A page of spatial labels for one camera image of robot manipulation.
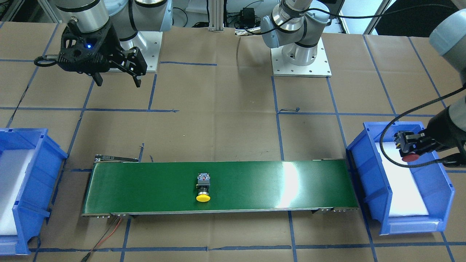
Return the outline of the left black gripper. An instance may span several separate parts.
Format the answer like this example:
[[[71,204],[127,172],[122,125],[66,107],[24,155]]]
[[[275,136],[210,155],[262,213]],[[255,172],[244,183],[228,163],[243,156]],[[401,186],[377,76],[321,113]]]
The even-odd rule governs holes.
[[[465,156],[465,106],[449,106],[418,133],[398,131],[394,135],[400,156],[421,156],[432,151],[458,148]]]

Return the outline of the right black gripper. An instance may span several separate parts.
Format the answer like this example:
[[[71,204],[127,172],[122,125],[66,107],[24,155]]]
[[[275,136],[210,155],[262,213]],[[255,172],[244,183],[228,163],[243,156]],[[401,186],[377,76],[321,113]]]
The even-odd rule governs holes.
[[[111,21],[92,32],[83,32],[75,19],[70,19],[60,40],[57,65],[65,71],[93,76],[96,85],[102,86],[100,73],[117,68],[133,76],[137,88],[147,72],[147,63],[138,47],[122,48]]]

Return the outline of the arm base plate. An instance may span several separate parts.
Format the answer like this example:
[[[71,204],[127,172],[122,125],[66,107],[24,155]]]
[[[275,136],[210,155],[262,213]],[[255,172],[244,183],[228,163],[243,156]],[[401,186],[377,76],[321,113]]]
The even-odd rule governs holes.
[[[132,76],[144,76],[145,73],[155,73],[158,67],[158,59],[161,50],[162,32],[142,31],[137,32],[130,40],[120,41],[120,47],[117,46],[116,52],[132,51],[127,53],[127,61],[125,57],[113,57],[115,61],[110,61],[105,57],[98,55],[93,61],[89,61],[87,65],[82,66],[83,72],[95,79],[100,73],[104,72],[123,72]],[[144,58],[143,64],[147,66],[146,70],[139,72],[135,67],[125,69],[126,66],[133,66],[130,61],[135,63],[138,59]]]
[[[272,48],[270,51],[274,76],[308,78],[332,76],[322,38],[311,48],[292,43]]]

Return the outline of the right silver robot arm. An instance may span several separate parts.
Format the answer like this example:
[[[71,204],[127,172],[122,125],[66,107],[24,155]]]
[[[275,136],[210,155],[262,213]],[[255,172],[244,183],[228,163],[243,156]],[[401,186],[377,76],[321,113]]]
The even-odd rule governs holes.
[[[140,87],[148,69],[147,45],[135,41],[142,31],[169,31],[173,21],[171,0],[55,0],[54,5],[66,26],[60,52],[45,60],[91,76],[98,86],[101,73],[117,69]]]

